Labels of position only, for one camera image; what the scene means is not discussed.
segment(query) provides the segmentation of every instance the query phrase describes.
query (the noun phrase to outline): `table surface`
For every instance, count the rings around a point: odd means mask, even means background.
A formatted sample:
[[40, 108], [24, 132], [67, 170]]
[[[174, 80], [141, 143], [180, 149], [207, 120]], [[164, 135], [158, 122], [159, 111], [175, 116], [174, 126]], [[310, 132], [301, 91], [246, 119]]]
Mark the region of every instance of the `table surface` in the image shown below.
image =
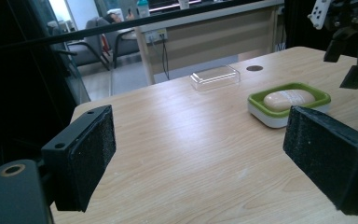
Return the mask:
[[53, 204], [56, 223], [358, 223], [284, 153], [285, 128], [268, 128], [247, 109], [249, 94], [299, 81], [328, 92], [328, 114], [358, 130], [358, 90], [339, 87], [356, 60], [323, 57], [287, 49], [232, 64], [238, 85], [195, 91], [181, 77], [80, 105], [74, 119], [113, 106], [117, 152], [86, 213]]

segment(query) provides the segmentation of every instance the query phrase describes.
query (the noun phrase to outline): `wall socket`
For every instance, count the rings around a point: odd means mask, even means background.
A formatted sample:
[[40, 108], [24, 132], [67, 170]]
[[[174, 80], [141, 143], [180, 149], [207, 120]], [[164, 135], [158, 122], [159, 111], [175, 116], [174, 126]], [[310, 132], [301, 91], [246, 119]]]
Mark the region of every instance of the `wall socket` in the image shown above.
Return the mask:
[[154, 31], [145, 32], [146, 43], [150, 44], [152, 42], [161, 41], [162, 40], [161, 35], [164, 35], [164, 39], [168, 39], [167, 29], [162, 28]]

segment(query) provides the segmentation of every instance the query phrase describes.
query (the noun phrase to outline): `gray chair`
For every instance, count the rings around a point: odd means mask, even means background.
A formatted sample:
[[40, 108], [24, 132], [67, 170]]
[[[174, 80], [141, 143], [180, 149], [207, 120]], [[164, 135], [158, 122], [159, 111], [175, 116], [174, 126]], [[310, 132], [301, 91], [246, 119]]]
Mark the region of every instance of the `gray chair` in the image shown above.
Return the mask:
[[[98, 18], [95, 17], [86, 23], [86, 29], [97, 27]], [[103, 45], [100, 35], [86, 36], [83, 40], [68, 43], [69, 51], [76, 55], [73, 59], [77, 66], [101, 62], [109, 71], [109, 60], [103, 54]]]
[[[97, 25], [104, 26], [110, 23], [103, 18], [98, 18]], [[132, 32], [114, 31], [104, 34], [113, 54], [113, 67], [117, 68], [117, 57], [139, 52], [138, 42], [136, 39], [124, 39], [123, 35]]]

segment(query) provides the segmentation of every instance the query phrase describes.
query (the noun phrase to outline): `floor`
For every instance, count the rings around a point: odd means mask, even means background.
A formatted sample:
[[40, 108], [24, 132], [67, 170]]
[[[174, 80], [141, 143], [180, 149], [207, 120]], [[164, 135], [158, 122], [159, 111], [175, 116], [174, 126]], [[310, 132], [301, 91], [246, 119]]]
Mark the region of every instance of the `floor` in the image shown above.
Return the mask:
[[[235, 63], [238, 56], [230, 56], [219, 60], [200, 63], [169, 71], [170, 79], [189, 76], [195, 71], [213, 68], [218, 65]], [[96, 101], [107, 96], [133, 91], [147, 86], [144, 66], [141, 55], [134, 53], [117, 59], [117, 68], [107, 71], [101, 63], [79, 66], [78, 70], [83, 77], [86, 90], [91, 101]], [[164, 73], [155, 75], [156, 83], [168, 81]]]

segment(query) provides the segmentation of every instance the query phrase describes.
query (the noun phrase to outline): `beige soap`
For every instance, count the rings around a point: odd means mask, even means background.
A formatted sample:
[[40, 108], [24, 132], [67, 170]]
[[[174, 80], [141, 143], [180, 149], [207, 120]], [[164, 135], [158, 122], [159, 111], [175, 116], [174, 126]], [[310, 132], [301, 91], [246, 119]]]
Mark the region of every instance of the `beige soap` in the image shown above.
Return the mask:
[[275, 91], [264, 98], [264, 105], [269, 110], [281, 112], [292, 105], [304, 105], [315, 101], [315, 97], [308, 91], [287, 90]]

